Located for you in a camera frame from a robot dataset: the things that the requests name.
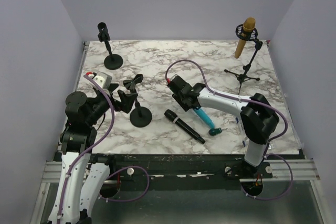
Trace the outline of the blue microphone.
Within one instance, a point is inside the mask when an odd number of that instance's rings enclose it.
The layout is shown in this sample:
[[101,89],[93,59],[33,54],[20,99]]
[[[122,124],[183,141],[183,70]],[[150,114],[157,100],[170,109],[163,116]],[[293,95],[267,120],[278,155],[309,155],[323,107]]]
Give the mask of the blue microphone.
[[199,116],[199,118],[210,128],[214,129],[215,124],[210,119],[210,117],[203,111],[203,109],[193,109],[193,111]]

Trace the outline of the black microphone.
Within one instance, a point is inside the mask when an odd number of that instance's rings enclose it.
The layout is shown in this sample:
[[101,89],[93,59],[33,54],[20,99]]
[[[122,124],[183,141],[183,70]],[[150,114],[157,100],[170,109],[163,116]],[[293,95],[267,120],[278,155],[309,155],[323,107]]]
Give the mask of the black microphone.
[[187,123],[185,123],[182,119],[180,119],[180,117],[175,112],[167,109],[164,112],[164,115],[169,121],[176,124],[179,128],[181,128],[193,139],[199,141],[201,144],[205,143],[205,140],[193,128],[191,128]]

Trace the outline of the black round-base stand with clip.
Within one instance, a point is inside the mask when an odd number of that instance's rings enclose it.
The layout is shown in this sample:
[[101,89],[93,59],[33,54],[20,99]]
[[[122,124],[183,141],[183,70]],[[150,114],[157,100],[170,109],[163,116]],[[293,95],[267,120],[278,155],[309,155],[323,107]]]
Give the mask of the black round-base stand with clip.
[[[136,74],[133,79],[124,80],[123,85],[131,93],[135,93],[136,95],[138,95],[135,86],[142,81],[143,74]],[[152,121],[151,111],[148,108],[141,106],[137,98],[135,98],[134,104],[135,108],[130,113],[131,124],[139,128],[146,127]]]

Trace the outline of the black tripod mic stand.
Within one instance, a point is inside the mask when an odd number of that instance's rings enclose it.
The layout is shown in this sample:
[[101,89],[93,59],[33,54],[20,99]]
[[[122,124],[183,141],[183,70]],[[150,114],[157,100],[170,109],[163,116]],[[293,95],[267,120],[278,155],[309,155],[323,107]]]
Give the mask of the black tripod mic stand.
[[249,63],[247,65],[243,65],[242,69],[243,69],[243,73],[235,73],[235,72],[232,72],[232,71],[229,71],[228,69],[225,69],[224,72],[225,73],[229,73],[229,74],[232,74],[236,77],[237,81],[239,82],[239,90],[238,90],[238,93],[240,93],[241,91],[241,88],[242,88],[242,84],[248,80],[256,80],[256,81],[259,81],[260,78],[259,77],[249,77],[248,76],[248,72],[251,68],[251,64],[253,62],[253,60],[255,59],[255,56],[257,54],[257,52],[262,48],[262,45],[263,45],[263,42],[260,41],[258,39],[258,31],[257,29],[255,28],[249,41],[253,41],[255,43],[255,51],[254,51],[254,54],[253,56],[251,57]]

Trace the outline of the gold microphone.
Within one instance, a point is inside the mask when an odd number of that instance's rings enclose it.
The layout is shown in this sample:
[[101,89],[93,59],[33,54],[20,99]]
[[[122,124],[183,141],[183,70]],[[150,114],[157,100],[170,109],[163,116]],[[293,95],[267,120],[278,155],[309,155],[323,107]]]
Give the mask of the gold microphone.
[[239,38],[238,45],[235,50],[234,58],[238,59],[243,52],[244,46],[249,41],[256,25],[253,17],[248,17],[243,24],[236,27],[236,35]]

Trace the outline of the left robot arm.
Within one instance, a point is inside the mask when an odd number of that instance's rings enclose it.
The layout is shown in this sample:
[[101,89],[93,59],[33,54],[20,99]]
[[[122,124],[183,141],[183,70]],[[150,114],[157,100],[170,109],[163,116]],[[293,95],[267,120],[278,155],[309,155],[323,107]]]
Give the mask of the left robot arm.
[[119,90],[120,100],[115,100],[112,92],[117,87],[113,83],[108,92],[96,91],[94,98],[81,91],[66,97],[68,120],[60,137],[61,176],[48,223],[91,223],[91,212],[104,180],[116,175],[115,164],[104,158],[95,160],[92,173],[84,178],[97,136],[94,125],[109,109],[129,113],[137,99],[137,93]]

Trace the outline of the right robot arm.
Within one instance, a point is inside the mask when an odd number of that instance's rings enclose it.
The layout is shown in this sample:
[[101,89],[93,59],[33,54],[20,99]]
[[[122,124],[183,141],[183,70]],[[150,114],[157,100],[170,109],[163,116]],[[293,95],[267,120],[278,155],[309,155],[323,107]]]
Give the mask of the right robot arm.
[[237,117],[249,139],[241,171],[249,178],[259,174],[267,142],[279,123],[279,116],[270,108],[265,96],[255,93],[251,97],[241,97],[218,90],[210,91],[205,84],[191,86],[178,75],[168,80],[167,86],[185,111],[210,108]]

